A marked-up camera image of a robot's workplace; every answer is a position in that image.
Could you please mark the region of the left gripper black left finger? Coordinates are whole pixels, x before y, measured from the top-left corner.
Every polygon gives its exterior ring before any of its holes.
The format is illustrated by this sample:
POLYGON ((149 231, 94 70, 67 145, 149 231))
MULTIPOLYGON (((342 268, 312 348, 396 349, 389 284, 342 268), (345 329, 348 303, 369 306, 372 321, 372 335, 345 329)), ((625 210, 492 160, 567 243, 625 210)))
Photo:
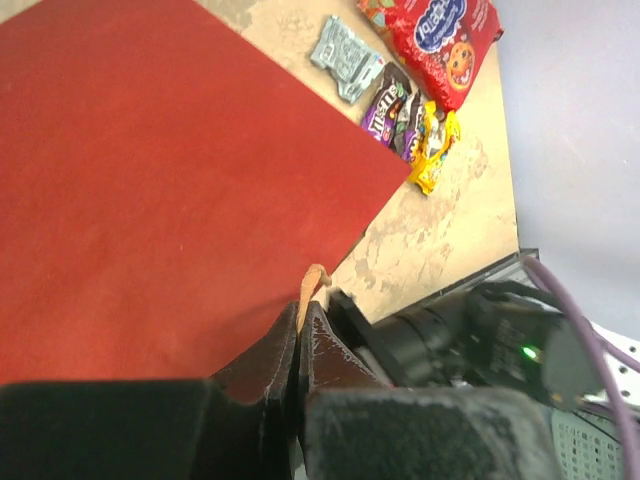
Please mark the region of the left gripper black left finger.
POLYGON ((5 479, 289 479, 295 304, 216 374, 1 389, 5 479))

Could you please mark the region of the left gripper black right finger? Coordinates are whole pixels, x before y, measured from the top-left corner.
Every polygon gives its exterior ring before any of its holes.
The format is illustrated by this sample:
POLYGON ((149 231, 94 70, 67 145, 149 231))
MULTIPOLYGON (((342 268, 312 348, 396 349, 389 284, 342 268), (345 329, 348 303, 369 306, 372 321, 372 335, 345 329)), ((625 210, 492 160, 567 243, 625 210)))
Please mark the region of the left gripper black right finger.
POLYGON ((312 303, 301 333, 301 444, 310 479, 560 479, 540 409, 513 390, 391 388, 312 303))

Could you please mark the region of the red paper bag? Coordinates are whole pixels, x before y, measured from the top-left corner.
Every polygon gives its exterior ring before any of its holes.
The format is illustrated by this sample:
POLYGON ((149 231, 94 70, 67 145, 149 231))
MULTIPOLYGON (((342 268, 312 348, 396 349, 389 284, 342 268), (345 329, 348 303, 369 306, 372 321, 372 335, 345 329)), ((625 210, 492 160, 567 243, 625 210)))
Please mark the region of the red paper bag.
POLYGON ((407 166, 193 1, 1 26, 1 380, 195 377, 335 268, 407 166))

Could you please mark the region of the purple candy packet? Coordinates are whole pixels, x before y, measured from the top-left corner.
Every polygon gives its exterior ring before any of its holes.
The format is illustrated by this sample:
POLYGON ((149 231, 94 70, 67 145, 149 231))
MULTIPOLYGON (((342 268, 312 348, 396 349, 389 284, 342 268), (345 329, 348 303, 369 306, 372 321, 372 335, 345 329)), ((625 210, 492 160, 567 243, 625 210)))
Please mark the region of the purple candy packet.
POLYGON ((407 164, 413 161, 415 150, 424 138, 423 117, 428 100, 418 90, 407 98, 398 114, 391 149, 407 164))
POLYGON ((395 63, 387 63, 360 126, 380 144, 390 147, 399 112, 411 94, 412 87, 407 75, 395 63))

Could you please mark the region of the yellow candy packet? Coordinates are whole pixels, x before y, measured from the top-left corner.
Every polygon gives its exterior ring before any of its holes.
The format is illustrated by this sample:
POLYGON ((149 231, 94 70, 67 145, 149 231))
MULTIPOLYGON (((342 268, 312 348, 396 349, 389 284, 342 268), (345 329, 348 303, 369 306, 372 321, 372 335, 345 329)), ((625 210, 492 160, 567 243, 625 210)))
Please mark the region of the yellow candy packet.
POLYGON ((429 196, 450 148, 461 138, 461 128, 455 111, 444 114, 434 101, 428 101, 423 107, 420 131, 423 137, 413 148, 408 181, 429 196))

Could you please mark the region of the grey snack packet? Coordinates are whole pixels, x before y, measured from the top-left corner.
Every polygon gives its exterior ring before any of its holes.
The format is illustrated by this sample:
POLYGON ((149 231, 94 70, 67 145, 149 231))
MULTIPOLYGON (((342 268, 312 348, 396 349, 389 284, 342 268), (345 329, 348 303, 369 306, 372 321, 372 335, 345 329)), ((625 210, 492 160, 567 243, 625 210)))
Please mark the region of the grey snack packet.
POLYGON ((360 99, 386 64, 381 53, 369 47, 336 15, 326 20, 310 60, 316 67, 329 71, 339 97, 351 105, 360 99))

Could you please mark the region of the red cookie snack bag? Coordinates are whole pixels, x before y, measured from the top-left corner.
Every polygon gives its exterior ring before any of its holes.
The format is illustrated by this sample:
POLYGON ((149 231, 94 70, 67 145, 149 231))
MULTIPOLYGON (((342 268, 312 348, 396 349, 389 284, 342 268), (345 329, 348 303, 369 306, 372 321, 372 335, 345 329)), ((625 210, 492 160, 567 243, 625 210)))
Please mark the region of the red cookie snack bag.
POLYGON ((440 109, 458 110, 503 34, 489 0, 359 1, 389 51, 440 109))

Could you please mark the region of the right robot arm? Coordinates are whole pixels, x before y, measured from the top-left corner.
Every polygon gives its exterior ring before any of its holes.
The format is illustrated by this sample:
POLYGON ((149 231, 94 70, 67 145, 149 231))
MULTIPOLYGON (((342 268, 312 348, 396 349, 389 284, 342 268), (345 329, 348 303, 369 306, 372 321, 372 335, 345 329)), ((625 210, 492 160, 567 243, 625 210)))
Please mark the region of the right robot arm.
POLYGON ((372 323, 336 289, 327 317, 334 333, 384 383, 422 388, 507 388, 559 410, 613 410, 594 367, 595 342, 619 394, 639 410, 634 342, 588 322, 577 326, 545 291, 515 281, 457 285, 372 323))

